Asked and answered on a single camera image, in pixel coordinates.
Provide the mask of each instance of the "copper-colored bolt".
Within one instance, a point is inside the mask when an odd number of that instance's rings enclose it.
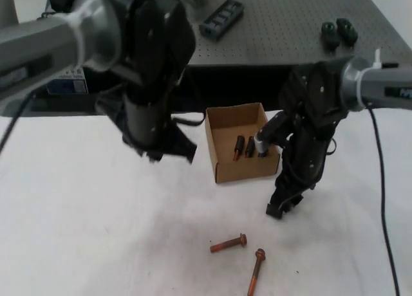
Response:
[[[247,291],[247,296],[253,296],[256,288],[256,281],[258,280],[258,275],[260,271],[260,266],[262,262],[266,259],[265,251],[263,249],[258,249],[255,253],[256,264],[253,270],[252,280],[250,280],[249,290]]]
[[[217,252],[223,249],[230,248],[232,246],[242,245],[245,246],[247,244],[247,238],[245,234],[240,233],[240,237],[225,241],[224,243],[220,243],[218,245],[211,246],[211,252]]]

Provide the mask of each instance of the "black cable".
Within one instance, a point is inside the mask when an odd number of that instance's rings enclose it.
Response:
[[[31,93],[29,93],[24,99],[23,101],[20,103],[19,109],[15,112],[15,115],[13,116],[12,120],[10,121],[10,123],[8,124],[5,132],[3,133],[3,137],[1,138],[0,141],[0,156],[1,153],[3,151],[3,149],[5,148],[5,145],[14,129],[14,126],[16,124],[16,122],[18,121],[18,119],[20,118],[20,116],[23,114],[24,110],[26,109],[27,105],[30,103],[30,101],[34,98],[34,96],[36,95],[37,92],[39,92],[39,90],[33,90]]]
[[[328,151],[328,152],[326,153],[327,156],[330,156],[330,155],[334,154],[335,151],[336,151],[337,142],[336,142],[336,140],[335,140],[333,137],[332,137],[332,142],[335,144],[335,148],[334,148],[332,151]]]
[[[389,263],[391,265],[393,285],[395,286],[395,295],[400,296],[397,271],[395,268],[395,262],[393,260],[391,245],[389,243],[388,229],[386,228],[386,215],[385,215],[386,193],[385,193],[384,156],[382,153],[382,146],[380,145],[379,130],[378,130],[378,125],[376,122],[375,114],[373,113],[373,110],[371,107],[368,107],[368,111],[372,118],[373,129],[375,130],[376,144],[377,144],[378,153],[379,153],[380,189],[381,189],[381,195],[382,195],[381,201],[380,201],[380,216],[382,220],[382,229],[383,229],[384,238],[385,238],[386,250],[388,251]]]

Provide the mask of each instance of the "white wall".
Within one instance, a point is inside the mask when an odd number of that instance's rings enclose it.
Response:
[[[412,48],[412,0],[373,0]]]

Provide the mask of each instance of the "bolt head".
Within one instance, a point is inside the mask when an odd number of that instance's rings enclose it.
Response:
[[[255,255],[258,259],[261,259],[262,261],[264,261],[266,259],[266,253],[263,249],[258,249],[256,251]]]
[[[245,246],[247,244],[247,238],[245,234],[240,233],[240,243],[242,246]]]

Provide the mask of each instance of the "robotic arm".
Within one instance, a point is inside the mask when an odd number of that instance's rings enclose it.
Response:
[[[0,32],[0,101],[28,94],[67,69],[111,70],[124,83],[97,109],[139,155],[192,162],[196,146],[171,118],[169,95],[195,49],[175,0],[76,0],[73,12]],[[279,92],[282,112],[255,136],[256,149],[283,148],[283,170],[267,214],[281,218],[321,179],[335,129],[349,111],[412,109],[412,69],[359,57],[296,66]]]
[[[283,148],[283,170],[266,213],[281,219],[314,189],[328,147],[349,111],[412,109],[412,67],[382,68],[379,50],[371,64],[360,57],[297,66],[279,92],[282,111],[255,135],[256,149]]]
[[[125,143],[158,161],[192,162],[196,145],[171,119],[169,94],[195,49],[185,9],[175,0],[76,0],[70,14],[0,32],[0,101],[24,95],[67,69],[111,70],[124,83],[103,93],[97,109]]]

